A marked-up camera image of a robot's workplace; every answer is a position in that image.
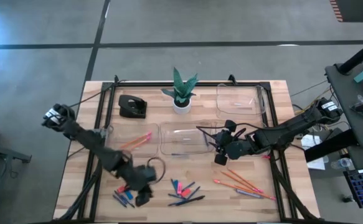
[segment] transparent tray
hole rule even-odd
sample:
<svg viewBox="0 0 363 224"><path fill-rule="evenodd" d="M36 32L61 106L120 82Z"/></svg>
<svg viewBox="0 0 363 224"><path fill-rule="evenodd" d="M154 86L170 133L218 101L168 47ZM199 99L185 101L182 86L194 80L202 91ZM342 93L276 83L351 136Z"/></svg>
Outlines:
<svg viewBox="0 0 363 224"><path fill-rule="evenodd" d="M212 123L210 121L162 123L161 152L165 155L180 156L213 151L214 147L209 144L212 139L199 131L196 126L212 127Z"/></svg>
<svg viewBox="0 0 363 224"><path fill-rule="evenodd" d="M106 146L129 151L133 157L153 157L160 145L157 124L112 124Z"/></svg>
<svg viewBox="0 0 363 224"><path fill-rule="evenodd" d="M265 103L265 90L261 86L217 86L218 118L257 119L266 111Z"/></svg>

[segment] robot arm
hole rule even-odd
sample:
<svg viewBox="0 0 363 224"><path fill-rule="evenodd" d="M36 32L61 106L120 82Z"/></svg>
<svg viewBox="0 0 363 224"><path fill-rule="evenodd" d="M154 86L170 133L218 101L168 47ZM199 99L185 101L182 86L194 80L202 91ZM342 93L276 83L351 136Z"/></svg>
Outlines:
<svg viewBox="0 0 363 224"><path fill-rule="evenodd" d="M130 155L120 150L113 150L102 144L103 138L91 130L83 129L75 121L74 111L66 105L55 104L44 116L43 126L62 132L69 139L76 140L92 151L108 172L116 172L115 177L125 180L127 189L138 191L136 205L141 206L152 197L149 183L156 180L154 167L133 167Z"/></svg>
<svg viewBox="0 0 363 224"><path fill-rule="evenodd" d="M277 127L259 128L243 123L257 128L256 131L246 134L245 139L238 138L241 132L232 136L239 124L227 120L225 126L222 127L227 128L227 130L223 129L215 135L209 135L216 142L213 144L218 152L215 162L224 166L227 163L227 157L229 159L238 159L244 155L261 154L269 149L284 150L297 134L304 133L316 124L335 123L339 121L342 114L342 110L338 109L331 100L321 98L316 100L304 113L285 121Z"/></svg>

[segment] concrete floor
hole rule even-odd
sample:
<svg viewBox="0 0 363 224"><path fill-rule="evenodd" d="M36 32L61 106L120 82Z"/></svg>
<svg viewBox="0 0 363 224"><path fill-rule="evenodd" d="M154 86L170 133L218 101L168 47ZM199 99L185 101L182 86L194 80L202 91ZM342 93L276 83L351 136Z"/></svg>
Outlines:
<svg viewBox="0 0 363 224"><path fill-rule="evenodd" d="M92 44L104 0L0 0L0 44ZM363 23L339 23L328 0L112 0L101 43L363 40ZM92 80L168 80L176 66L201 80L287 80L291 94L325 80L324 67L362 45L100 49ZM0 144L32 154L0 192L0 223L50 220L69 142L43 128L54 104L79 100L91 49L0 50ZM328 84L292 97L306 106ZM327 220L363 223L339 201L343 178L315 178Z"/></svg>

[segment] white pot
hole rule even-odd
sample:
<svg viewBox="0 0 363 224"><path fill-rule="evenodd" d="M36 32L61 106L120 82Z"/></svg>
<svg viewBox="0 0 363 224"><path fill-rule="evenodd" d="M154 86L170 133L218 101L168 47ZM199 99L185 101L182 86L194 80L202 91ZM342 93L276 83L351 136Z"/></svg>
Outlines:
<svg viewBox="0 0 363 224"><path fill-rule="evenodd" d="M174 111L177 113L177 114L186 114L189 112L189 110L191 109L191 99L189 99L189 104L186 106L186 107L178 107L175 103L174 103L174 100L173 100L173 109Z"/></svg>

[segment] potted plant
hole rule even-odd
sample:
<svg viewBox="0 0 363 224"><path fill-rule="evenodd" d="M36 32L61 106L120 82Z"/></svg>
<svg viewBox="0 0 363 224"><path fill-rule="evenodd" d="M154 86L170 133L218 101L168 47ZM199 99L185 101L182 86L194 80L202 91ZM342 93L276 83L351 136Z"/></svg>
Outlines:
<svg viewBox="0 0 363 224"><path fill-rule="evenodd" d="M174 91L162 89L162 92L168 96L173 97L173 108L177 114L186 114L191 109L191 96L197 80L198 74L188 79L185 83L182 81L179 71L173 69Z"/></svg>

